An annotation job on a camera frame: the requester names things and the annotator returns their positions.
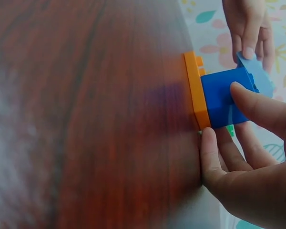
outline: blue plastic piece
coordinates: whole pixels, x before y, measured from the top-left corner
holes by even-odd
[[[236,107],[230,94],[230,85],[235,81],[250,91],[259,92],[253,75],[245,67],[204,75],[201,81],[212,128],[248,121]]]
[[[254,76],[254,81],[259,92],[269,98],[273,97],[273,84],[269,80],[269,75],[263,70],[262,63],[256,59],[256,55],[253,60],[246,60],[241,52],[237,53],[238,68],[245,67],[248,73]]]

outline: hand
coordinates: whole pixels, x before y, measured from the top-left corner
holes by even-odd
[[[265,0],[223,0],[223,7],[231,32],[234,61],[239,51],[246,59],[252,59],[255,52],[270,73],[275,48]]]
[[[239,109],[256,124],[284,140],[286,104],[233,83],[231,94]],[[249,123],[235,125],[245,159],[226,128],[202,133],[204,185],[233,215],[263,228],[286,229],[286,162],[278,162],[261,146]]]

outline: flower pattern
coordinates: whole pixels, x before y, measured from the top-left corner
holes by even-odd
[[[232,57],[232,40],[229,33],[220,34],[217,39],[217,45],[205,45],[200,51],[202,53],[219,53],[219,63],[226,69],[236,67]]]

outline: brown wooden table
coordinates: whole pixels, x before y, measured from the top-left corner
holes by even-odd
[[[191,49],[175,0],[0,0],[0,228],[183,228]]]

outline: toy block stud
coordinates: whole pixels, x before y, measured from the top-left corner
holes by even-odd
[[[200,76],[206,75],[206,72],[205,72],[205,69],[204,69],[204,68],[199,69],[199,75],[200,75]]]
[[[204,61],[203,61],[203,59],[202,59],[201,56],[197,56],[197,57],[196,57],[196,62],[197,62],[197,65],[198,65],[199,67],[201,67],[201,66],[204,65]]]
[[[202,57],[196,57],[195,52],[187,52],[184,54],[187,75],[189,79],[193,110],[197,119],[200,130],[211,127],[208,110],[204,98],[204,90],[200,77],[205,74],[204,69],[199,69],[204,62]]]

